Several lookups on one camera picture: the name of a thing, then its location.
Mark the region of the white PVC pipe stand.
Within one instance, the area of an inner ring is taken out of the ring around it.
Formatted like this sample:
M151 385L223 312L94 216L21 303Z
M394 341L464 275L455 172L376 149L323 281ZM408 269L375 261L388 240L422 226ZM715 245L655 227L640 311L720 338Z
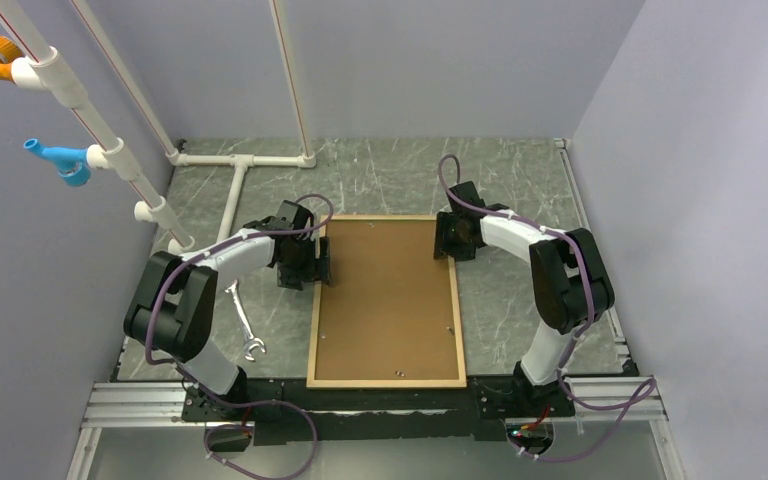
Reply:
M172 144L169 135L124 66L122 58L88 4L84 1L76 1L73 6L160 141L169 162L174 166L229 166L232 168L233 178L217 234L218 240L224 240L231 232L237 202L242 192L242 183L249 169L257 166L298 168L315 166L315 155L306 132L302 104L294 83L292 50L282 25L282 2L273 1L270 8L299 129L302 152L296 156L182 153ZM98 109L92 104L85 86L65 57L43 37L18 2L0 1L0 24L10 35L13 43L13 46L6 51L0 50L0 69L9 72L8 76L16 86L48 92L60 105L69 110L94 141L86 152L87 165L95 169L113 170L136 192L139 200L134 208L135 218L139 221L155 223L167 231L171 237L169 248L172 252L181 253L191 250L195 243L194 237L183 227L166 198L148 180L141 164L125 141L114 133L111 125L103 119Z

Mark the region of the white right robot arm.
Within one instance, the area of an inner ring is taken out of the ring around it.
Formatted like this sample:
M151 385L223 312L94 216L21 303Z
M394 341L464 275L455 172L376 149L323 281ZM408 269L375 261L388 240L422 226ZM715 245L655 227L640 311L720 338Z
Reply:
M598 246L587 229L552 229L501 204L486 204L471 181L448 187L446 194L450 210L436 217L436 259L470 261L479 249L491 246L530 266L541 324L519 361L525 379L510 392L517 411L534 415L548 404L547 385L562 377L581 330L614 304Z

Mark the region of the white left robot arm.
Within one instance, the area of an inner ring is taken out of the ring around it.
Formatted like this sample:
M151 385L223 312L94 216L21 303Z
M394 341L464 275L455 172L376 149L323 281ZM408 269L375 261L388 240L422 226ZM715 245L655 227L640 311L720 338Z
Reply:
M217 293L262 268L277 272L281 288L332 283L331 245L322 233L327 222L296 201L246 223L236 233L188 254L159 251L147 261L125 314L124 333L142 344L151 365L175 364L209 390L208 407L224 420L247 406L248 377L212 341Z

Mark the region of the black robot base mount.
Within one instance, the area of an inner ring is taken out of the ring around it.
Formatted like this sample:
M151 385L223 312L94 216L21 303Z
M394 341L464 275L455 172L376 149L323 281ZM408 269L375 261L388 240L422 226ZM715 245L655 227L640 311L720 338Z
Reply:
M257 446L321 441L467 437L503 441L504 421L547 424L575 415L556 386L528 387L513 375L471 376L464 388L313 389L303 379L251 379L242 405L228 408L205 393L186 391L181 418L188 423L246 421Z

